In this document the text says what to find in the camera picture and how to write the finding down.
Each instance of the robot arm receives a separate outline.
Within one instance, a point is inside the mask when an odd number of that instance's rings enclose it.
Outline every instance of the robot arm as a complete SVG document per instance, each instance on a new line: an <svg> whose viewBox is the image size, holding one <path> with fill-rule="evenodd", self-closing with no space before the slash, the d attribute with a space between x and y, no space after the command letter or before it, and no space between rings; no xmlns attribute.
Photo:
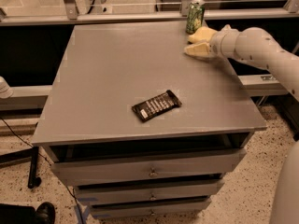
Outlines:
<svg viewBox="0 0 299 224"><path fill-rule="evenodd" d="M239 32L226 25L217 32L201 27L189 41L194 44L185 48L186 54L232 58L268 70L299 101L299 57L283 49L265 30L253 27Z"/></svg>

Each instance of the floor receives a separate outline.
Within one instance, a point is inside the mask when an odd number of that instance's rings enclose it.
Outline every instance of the floor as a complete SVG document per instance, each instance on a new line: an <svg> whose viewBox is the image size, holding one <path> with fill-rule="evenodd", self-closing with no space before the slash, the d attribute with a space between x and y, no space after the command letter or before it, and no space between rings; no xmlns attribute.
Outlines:
<svg viewBox="0 0 299 224"><path fill-rule="evenodd" d="M267 130L257 132L246 145L248 154L232 173L224 177L225 184L219 193L212 196L211 205L200 213L168 214L154 217L132 217L99 221L91 216L86 223L129 224L265 224L269 222L272 202L282 163L293 145L292 129L283 119L274 105L265 105L260 109L267 123ZM30 142L37 119L10 119L14 131L22 139ZM0 153L27 148L0 121ZM0 170L0 203L32 205L37 208L41 203L51 202L56 207L55 224L78 223L76 204L66 187L51 172L49 164L39 159L38 176L42 183L38 188L28 189L29 162ZM88 215L85 206L81 206L83 216Z"/></svg>

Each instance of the soda can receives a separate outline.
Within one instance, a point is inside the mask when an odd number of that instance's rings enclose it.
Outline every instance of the soda can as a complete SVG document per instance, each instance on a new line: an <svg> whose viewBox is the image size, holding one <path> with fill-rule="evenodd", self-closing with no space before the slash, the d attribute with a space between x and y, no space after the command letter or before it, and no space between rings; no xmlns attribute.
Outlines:
<svg viewBox="0 0 299 224"><path fill-rule="evenodd" d="M186 25L188 34L194 34L202 26L205 14L204 3L204 0L192 0L190 2Z"/></svg>

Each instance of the table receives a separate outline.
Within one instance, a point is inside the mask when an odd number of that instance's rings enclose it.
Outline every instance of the table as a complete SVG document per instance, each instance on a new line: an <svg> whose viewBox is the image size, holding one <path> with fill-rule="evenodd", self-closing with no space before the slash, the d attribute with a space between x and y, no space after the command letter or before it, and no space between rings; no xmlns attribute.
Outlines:
<svg viewBox="0 0 299 224"><path fill-rule="evenodd" d="M184 54L185 21L75 26L33 137L95 218L207 208L265 122L228 61ZM131 107L171 90L148 122Z"/></svg>

